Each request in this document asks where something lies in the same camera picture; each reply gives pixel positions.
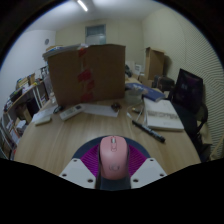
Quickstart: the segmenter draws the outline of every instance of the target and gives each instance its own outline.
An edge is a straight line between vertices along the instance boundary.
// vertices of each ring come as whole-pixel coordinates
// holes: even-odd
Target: red stain
[[[93,89],[95,87],[95,82],[92,80],[90,83],[87,84],[87,91]]]
[[[88,102],[93,99],[93,93],[85,93],[81,96],[81,102]]]
[[[87,49],[86,48],[81,48],[79,50],[79,57],[82,57],[86,53]]]
[[[81,81],[86,81],[88,79],[91,78],[91,72],[89,69],[86,69],[84,72],[82,72],[81,74],[78,75],[78,81],[81,82]]]

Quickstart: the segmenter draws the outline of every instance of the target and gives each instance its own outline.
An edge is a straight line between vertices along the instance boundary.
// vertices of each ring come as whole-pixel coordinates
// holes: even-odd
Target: notebook
[[[150,87],[147,87],[142,84],[138,83],[126,83],[125,84],[126,89],[141,89],[142,92],[142,97],[146,97],[152,101],[158,102],[161,99],[165,99],[166,96],[163,93],[160,93]]]
[[[184,130],[184,126],[170,101],[153,102],[144,98],[144,104],[148,127],[161,130]]]

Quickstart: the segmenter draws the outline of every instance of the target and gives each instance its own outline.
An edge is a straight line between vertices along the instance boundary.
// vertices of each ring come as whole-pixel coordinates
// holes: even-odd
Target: ceiling light
[[[88,11],[88,9],[86,8],[85,4],[84,4],[82,1],[78,0],[78,3],[79,3],[79,5],[82,6],[82,8],[83,8],[85,11]]]

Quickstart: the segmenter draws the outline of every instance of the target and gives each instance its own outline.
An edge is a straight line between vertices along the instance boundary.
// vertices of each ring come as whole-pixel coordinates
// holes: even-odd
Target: white paper sheet
[[[85,106],[84,113],[103,115],[108,117],[117,117],[118,112],[114,112],[110,106],[101,106],[93,104],[83,104]]]
[[[15,131],[13,129],[10,132],[10,134],[12,136],[12,140],[18,145],[20,138],[17,136],[17,134],[15,133]]]
[[[34,114],[32,122],[35,122],[35,121],[37,121],[37,120],[39,120],[39,119],[41,119],[43,117],[46,117],[46,116],[48,116],[50,114],[53,114],[55,108],[57,108],[57,107],[58,107],[58,105],[55,105],[55,106],[53,106],[51,108],[48,108],[48,109],[43,110],[43,111],[41,111],[41,112],[39,112],[37,114]]]

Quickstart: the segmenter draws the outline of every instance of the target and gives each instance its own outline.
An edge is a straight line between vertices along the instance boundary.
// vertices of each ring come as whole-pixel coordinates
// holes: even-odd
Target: desk surface
[[[115,101],[122,105],[117,118],[80,113],[63,122],[58,113],[52,115],[50,123],[41,126],[31,123],[19,142],[15,161],[59,175],[84,143],[104,135],[120,135],[140,143],[167,174],[200,163],[198,154],[184,131],[158,131],[166,138],[165,144],[160,143],[131,124],[130,118],[126,116],[128,105],[124,99],[95,104],[110,106]],[[41,110],[49,107],[50,102]]]

